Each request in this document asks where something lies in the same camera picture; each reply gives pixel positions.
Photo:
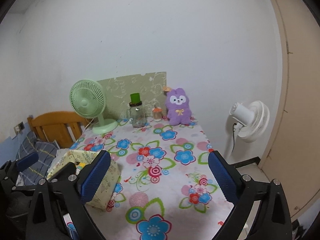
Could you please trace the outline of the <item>purple plush bunny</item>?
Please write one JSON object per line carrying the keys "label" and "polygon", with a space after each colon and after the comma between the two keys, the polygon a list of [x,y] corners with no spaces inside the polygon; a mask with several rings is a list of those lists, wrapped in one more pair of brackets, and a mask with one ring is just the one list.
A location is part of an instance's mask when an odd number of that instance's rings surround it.
{"label": "purple plush bunny", "polygon": [[171,126],[189,125],[192,113],[189,107],[189,98],[184,89],[169,89],[166,96],[165,106],[169,124]]}

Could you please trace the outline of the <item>beige wardrobe door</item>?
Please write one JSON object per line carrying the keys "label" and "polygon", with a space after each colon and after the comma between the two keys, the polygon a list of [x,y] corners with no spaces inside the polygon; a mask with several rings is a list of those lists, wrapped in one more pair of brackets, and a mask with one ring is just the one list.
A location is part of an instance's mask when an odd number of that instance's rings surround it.
{"label": "beige wardrobe door", "polygon": [[319,25],[303,0],[271,0],[282,53],[279,107],[259,164],[297,219],[319,198]]}

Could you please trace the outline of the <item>grey plaid pillow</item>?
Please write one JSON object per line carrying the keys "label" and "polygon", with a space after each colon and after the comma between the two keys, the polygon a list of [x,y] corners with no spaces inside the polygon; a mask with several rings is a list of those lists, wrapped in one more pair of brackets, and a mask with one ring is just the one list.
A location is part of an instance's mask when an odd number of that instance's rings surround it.
{"label": "grey plaid pillow", "polygon": [[36,163],[20,173],[24,185],[35,185],[40,179],[47,177],[58,149],[54,142],[38,139],[33,131],[27,134],[20,144],[16,158],[24,158],[32,153],[37,153],[39,158]]}

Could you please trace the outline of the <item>glass mason jar mug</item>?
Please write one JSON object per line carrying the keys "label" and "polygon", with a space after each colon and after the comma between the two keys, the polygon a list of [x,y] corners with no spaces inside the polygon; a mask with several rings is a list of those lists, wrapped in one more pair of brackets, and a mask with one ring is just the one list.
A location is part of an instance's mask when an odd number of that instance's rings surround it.
{"label": "glass mason jar mug", "polygon": [[146,124],[145,112],[141,101],[138,103],[129,103],[127,116],[134,128],[142,128]]}

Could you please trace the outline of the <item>green cup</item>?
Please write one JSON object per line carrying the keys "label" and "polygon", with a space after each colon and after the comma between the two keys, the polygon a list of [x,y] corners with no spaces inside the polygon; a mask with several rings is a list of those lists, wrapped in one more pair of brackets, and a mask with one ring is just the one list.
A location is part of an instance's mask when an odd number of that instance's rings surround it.
{"label": "green cup", "polygon": [[139,93],[133,93],[130,95],[131,104],[138,104],[141,102],[140,94]]}

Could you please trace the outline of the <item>yellow fabric storage box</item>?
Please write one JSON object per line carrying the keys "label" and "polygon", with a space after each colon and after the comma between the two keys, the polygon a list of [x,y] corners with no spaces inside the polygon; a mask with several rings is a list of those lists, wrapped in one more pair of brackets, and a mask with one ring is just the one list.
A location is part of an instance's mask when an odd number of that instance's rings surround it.
{"label": "yellow fabric storage box", "polygon": [[[99,150],[98,152],[83,151],[83,150],[68,150],[62,156],[62,158],[55,164],[55,166],[52,165],[52,169],[48,173],[47,179],[48,180],[53,179],[53,176],[57,175],[57,173],[63,167],[65,167],[68,163],[75,164],[78,161],[81,163],[85,163],[86,166],[91,164],[100,152],[101,150]],[[111,205],[113,205],[114,196],[117,195],[115,191],[116,191],[116,184],[118,183],[119,178],[120,178],[120,169],[118,167],[118,164],[111,159],[108,170],[104,174],[102,181],[97,187],[92,200],[86,203],[92,207],[96,207],[97,209],[101,209],[101,210],[106,210],[109,202],[111,202]]]}

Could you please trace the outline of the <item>cotton swab container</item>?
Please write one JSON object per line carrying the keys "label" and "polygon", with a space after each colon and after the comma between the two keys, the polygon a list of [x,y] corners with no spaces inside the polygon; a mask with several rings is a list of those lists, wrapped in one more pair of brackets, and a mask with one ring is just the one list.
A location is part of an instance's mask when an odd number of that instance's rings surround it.
{"label": "cotton swab container", "polygon": [[160,107],[153,107],[152,116],[154,121],[161,121],[163,118],[162,109]]}

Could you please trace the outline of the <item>white standing fan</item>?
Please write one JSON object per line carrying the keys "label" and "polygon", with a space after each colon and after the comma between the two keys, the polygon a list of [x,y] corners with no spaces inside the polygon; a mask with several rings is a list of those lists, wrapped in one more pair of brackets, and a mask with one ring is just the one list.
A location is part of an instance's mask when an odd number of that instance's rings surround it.
{"label": "white standing fan", "polygon": [[261,158],[266,146],[270,110],[260,100],[249,104],[235,102],[226,120],[226,148],[223,156],[230,163]]}

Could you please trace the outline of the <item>green patterned board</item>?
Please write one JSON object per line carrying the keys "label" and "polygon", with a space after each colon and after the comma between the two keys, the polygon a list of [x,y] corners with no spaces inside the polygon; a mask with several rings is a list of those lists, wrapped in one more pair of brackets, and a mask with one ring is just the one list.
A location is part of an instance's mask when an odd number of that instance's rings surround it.
{"label": "green patterned board", "polygon": [[167,85],[167,73],[155,72],[113,77],[100,80],[99,83],[106,95],[105,118],[125,119],[128,117],[130,95],[138,93],[142,101],[145,114],[152,116],[153,107],[162,109],[165,114],[166,96],[163,88]]}

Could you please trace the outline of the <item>floral tablecloth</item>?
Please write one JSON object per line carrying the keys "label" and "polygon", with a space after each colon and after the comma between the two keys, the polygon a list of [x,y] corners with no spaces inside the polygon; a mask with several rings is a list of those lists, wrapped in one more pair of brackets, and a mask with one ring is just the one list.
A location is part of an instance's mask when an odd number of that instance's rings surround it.
{"label": "floral tablecloth", "polygon": [[86,130],[71,146],[100,150],[121,172],[105,209],[88,208],[106,239],[212,239],[233,208],[208,167],[213,148],[195,119],[177,126],[148,119],[142,128],[123,119],[109,133]]}

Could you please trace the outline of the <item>yellow cartoon tissue pack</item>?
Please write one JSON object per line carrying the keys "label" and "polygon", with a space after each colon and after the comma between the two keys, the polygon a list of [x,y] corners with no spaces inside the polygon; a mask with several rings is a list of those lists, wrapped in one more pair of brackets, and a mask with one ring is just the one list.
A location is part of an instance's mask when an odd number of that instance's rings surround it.
{"label": "yellow cartoon tissue pack", "polygon": [[75,174],[78,175],[85,166],[86,166],[85,163],[81,163],[77,161],[75,163],[75,168],[76,168]]}

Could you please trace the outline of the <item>wall power outlet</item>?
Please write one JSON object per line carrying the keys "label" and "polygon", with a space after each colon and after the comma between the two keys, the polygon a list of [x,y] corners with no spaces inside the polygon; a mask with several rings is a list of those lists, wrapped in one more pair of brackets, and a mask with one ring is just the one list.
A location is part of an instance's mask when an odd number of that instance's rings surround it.
{"label": "wall power outlet", "polygon": [[21,133],[25,129],[25,125],[23,122],[20,122],[14,127],[14,131],[16,134]]}

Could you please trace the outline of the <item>green desk fan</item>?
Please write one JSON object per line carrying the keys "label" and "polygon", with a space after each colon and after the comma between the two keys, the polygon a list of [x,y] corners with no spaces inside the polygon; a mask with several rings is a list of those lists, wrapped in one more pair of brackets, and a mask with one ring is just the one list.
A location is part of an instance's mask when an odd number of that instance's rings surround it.
{"label": "green desk fan", "polygon": [[88,79],[76,82],[70,90],[69,101],[79,116],[98,119],[92,127],[94,134],[109,133],[118,126],[116,120],[104,118],[107,101],[100,83]]}

